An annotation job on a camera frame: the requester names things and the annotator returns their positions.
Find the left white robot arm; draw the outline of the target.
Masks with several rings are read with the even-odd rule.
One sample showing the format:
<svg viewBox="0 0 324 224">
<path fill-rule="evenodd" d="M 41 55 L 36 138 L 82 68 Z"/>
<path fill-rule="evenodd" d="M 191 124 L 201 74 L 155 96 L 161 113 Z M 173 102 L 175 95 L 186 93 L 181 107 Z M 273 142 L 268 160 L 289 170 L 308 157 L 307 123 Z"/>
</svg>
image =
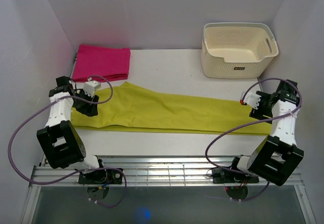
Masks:
<svg viewBox="0 0 324 224">
<path fill-rule="evenodd" d="M 85 82 L 82 89 L 74 89 L 70 78 L 61 76 L 56 78 L 56 84 L 49 92 L 53 105 L 48 122 L 36 133 L 40 146 L 53 169 L 83 169 L 94 182 L 102 183 L 107 179 L 107 170 L 97 156 L 86 153 L 84 143 L 71 123 L 72 109 L 88 117 L 98 115 L 96 103 L 99 97 L 95 91 L 101 83 L 91 80 Z"/>
</svg>

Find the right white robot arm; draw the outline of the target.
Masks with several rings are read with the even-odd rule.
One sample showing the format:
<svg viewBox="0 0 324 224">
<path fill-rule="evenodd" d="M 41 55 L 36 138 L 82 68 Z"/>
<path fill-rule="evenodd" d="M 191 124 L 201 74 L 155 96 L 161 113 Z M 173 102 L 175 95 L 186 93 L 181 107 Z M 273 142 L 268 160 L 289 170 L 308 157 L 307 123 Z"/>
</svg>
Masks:
<svg viewBox="0 0 324 224">
<path fill-rule="evenodd" d="M 297 83 L 281 81 L 272 94 L 244 92 L 240 102 L 252 107 L 251 118 L 270 118 L 271 130 L 251 156 L 241 155 L 233 160 L 229 177 L 234 182 L 241 182 L 247 175 L 259 176 L 282 186 L 304 157 L 295 140 L 300 103 Z"/>
</svg>

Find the yellow-green trousers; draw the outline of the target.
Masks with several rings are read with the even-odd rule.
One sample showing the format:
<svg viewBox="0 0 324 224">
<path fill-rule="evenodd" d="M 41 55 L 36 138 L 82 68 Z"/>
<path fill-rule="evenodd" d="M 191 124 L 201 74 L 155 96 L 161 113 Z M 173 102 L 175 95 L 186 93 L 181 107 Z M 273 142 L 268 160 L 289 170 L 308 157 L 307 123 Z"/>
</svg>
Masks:
<svg viewBox="0 0 324 224">
<path fill-rule="evenodd" d="M 75 127 L 89 130 L 221 134 L 254 119 L 250 107 L 231 100 L 158 93 L 125 82 L 97 91 L 98 115 L 71 114 Z"/>
</svg>

